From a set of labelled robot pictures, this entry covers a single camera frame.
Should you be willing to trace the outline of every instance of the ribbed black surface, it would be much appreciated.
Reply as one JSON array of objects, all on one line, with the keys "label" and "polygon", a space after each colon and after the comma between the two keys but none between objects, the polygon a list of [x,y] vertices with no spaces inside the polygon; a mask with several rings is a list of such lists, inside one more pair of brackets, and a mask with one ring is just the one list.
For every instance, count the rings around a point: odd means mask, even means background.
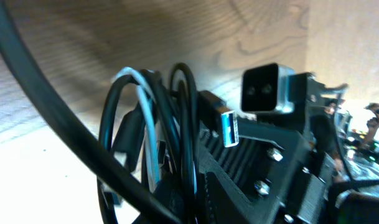
[{"label": "ribbed black surface", "polygon": [[266,150],[270,147],[267,142],[239,138],[237,146],[225,148],[218,137],[204,131],[200,143],[245,194],[252,191],[254,180],[266,178],[272,163],[266,157]]}]

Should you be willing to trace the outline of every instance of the cable connector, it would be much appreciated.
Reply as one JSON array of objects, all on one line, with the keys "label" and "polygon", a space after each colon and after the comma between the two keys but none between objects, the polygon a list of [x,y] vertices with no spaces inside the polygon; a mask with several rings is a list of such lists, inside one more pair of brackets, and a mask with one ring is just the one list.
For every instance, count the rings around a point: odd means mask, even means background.
[{"label": "cable connector", "polygon": [[199,92],[199,118],[210,130],[222,136],[224,147],[239,143],[236,111],[227,107],[227,102],[204,90]]}]

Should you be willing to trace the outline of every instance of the wooden floor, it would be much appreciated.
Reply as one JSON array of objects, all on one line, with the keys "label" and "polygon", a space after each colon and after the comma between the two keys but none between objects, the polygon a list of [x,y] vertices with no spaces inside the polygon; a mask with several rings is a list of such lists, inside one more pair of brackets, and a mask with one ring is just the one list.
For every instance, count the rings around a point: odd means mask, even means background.
[{"label": "wooden floor", "polygon": [[[200,90],[212,90],[236,109],[243,71],[271,62],[315,71],[329,85],[347,82],[347,99],[379,102],[379,0],[7,0],[7,5],[45,76],[95,135],[110,78],[125,66],[160,70],[167,78],[175,62],[185,62]],[[116,123],[135,102],[129,86]],[[61,147],[0,57],[0,153],[5,153],[0,160],[11,154],[31,158],[44,150],[65,161],[64,167],[84,169],[76,159],[66,162],[72,155]],[[44,158],[17,161],[22,167],[50,166],[58,170],[51,172],[55,177],[76,177],[66,190],[83,185],[76,168],[61,170],[51,158],[46,164]],[[92,200],[88,204],[96,205]]]}]

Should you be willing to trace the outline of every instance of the white surface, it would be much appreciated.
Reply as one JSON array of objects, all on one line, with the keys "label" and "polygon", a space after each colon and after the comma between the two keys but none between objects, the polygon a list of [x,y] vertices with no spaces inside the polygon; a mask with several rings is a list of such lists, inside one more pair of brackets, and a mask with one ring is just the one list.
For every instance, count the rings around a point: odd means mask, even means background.
[{"label": "white surface", "polygon": [[[44,127],[0,145],[0,223],[102,223],[96,177]],[[138,212],[127,203],[119,223]]]}]

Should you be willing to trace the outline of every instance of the blurry background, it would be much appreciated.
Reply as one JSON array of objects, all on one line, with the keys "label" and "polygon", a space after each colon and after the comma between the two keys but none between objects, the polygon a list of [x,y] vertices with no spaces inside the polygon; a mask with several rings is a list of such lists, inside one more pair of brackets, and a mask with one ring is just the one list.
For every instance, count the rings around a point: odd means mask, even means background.
[{"label": "blurry background", "polygon": [[[278,62],[347,82],[352,107],[379,102],[379,0],[8,0],[36,61],[97,135],[121,68],[188,63],[198,89],[239,108],[241,74]],[[129,86],[118,126],[136,99]],[[121,222],[135,212],[123,209]],[[0,223],[101,223],[95,176],[47,127],[0,57]]]}]

